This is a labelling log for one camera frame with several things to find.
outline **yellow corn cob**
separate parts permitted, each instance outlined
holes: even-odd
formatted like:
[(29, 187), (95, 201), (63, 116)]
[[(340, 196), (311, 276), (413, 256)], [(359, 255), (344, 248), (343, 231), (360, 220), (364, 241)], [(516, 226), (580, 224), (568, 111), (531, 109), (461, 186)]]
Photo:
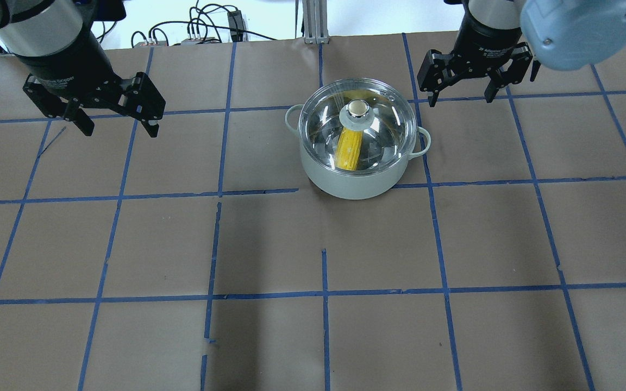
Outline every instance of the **yellow corn cob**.
[(335, 164), (343, 170), (355, 171), (359, 165), (363, 131), (342, 129), (335, 151)]

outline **light blue joint cover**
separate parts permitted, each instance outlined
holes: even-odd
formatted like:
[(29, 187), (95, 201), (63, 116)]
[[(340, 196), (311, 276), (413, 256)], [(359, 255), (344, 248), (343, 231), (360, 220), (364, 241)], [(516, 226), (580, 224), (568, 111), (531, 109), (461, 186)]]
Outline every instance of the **light blue joint cover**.
[(626, 45), (626, 0), (528, 0), (521, 29), (544, 66), (577, 70)]

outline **pot lid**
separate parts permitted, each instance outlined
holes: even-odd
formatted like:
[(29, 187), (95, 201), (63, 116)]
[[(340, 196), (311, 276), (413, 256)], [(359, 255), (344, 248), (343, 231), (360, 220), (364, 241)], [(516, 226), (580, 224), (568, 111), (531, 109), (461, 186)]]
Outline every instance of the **pot lid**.
[(410, 153), (416, 140), (407, 100), (373, 79), (322, 87), (303, 106), (298, 129), (315, 161), (345, 175), (384, 171)]

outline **white background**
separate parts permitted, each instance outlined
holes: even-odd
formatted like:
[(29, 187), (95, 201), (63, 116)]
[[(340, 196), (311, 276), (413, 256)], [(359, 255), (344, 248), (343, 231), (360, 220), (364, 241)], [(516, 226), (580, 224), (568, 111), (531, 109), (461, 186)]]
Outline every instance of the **white background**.
[[(214, 0), (200, 0), (203, 7)], [(233, 4), (241, 9), (246, 18), (246, 29), (276, 39), (291, 39), (301, 30), (301, 5), (298, 23), (294, 22), (294, 0), (225, 0), (214, 2), (221, 5)], [(102, 46), (104, 49), (129, 48), (130, 37), (135, 30), (146, 34), (159, 22), (189, 19), (188, 10), (194, 0), (128, 0), (124, 2), (127, 18), (117, 23)], [(210, 14), (217, 26), (228, 27), (226, 12)], [(462, 20), (461, 5), (445, 5), (443, 0), (328, 0), (328, 32), (330, 35), (375, 35), (391, 33), (414, 33), (421, 31), (457, 30)], [(106, 22), (109, 28), (112, 22)], [(187, 38), (186, 25), (161, 26), (173, 45)], [(99, 22), (92, 28), (96, 36), (103, 31)], [(228, 30), (221, 31), (224, 42), (230, 40)], [(251, 35), (249, 40), (262, 40)]]

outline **pot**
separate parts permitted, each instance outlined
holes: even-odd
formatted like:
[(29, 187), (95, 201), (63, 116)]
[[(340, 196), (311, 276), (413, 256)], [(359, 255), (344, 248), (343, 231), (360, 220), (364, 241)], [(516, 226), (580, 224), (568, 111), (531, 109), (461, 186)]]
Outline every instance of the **pot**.
[[(298, 127), (293, 127), (289, 117), (298, 110)], [(387, 191), (405, 173), (408, 161), (427, 153), (431, 145), (408, 101), (373, 79), (343, 79), (321, 87), (305, 104), (286, 111), (285, 124), (301, 140), (308, 178), (325, 193), (348, 200)], [(413, 153), (419, 134), (427, 146)]]

